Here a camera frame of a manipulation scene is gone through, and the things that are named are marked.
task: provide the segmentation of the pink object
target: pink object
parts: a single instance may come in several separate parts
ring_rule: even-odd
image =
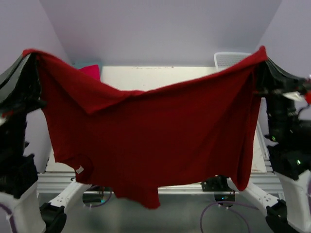
[[[91,76],[92,78],[100,81],[101,80],[101,74],[98,65],[92,65],[92,66],[87,66],[79,69],[83,73]]]

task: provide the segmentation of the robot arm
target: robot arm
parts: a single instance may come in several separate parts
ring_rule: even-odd
[[[34,155],[25,156],[24,149],[26,115],[45,106],[40,93],[35,54],[19,57],[0,75],[0,208],[14,233],[60,233],[66,213],[91,187],[73,181],[39,207]]]
[[[277,144],[268,146],[274,173],[280,179],[284,200],[267,194],[253,183],[240,192],[266,217],[275,233],[310,233],[311,121],[300,120],[294,100],[311,103],[311,83],[287,73],[271,60],[258,68],[257,91],[266,98],[269,135]],[[237,190],[231,179],[228,186]]]

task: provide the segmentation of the white basket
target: white basket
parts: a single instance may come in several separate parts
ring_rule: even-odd
[[[239,63],[245,57],[251,55],[246,52],[217,52],[214,54],[214,61],[217,71],[221,71],[223,69],[227,69]]]

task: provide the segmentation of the clothing tag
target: clothing tag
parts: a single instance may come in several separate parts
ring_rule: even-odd
[[[76,170],[78,174],[84,171],[84,168],[80,165],[80,167]]]

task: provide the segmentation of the red t-shirt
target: red t-shirt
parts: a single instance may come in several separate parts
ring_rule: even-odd
[[[147,208],[157,188],[217,174],[244,190],[260,97],[254,69],[264,47],[235,66],[151,91],[120,91],[37,50],[41,98],[55,160],[80,183],[111,187]]]

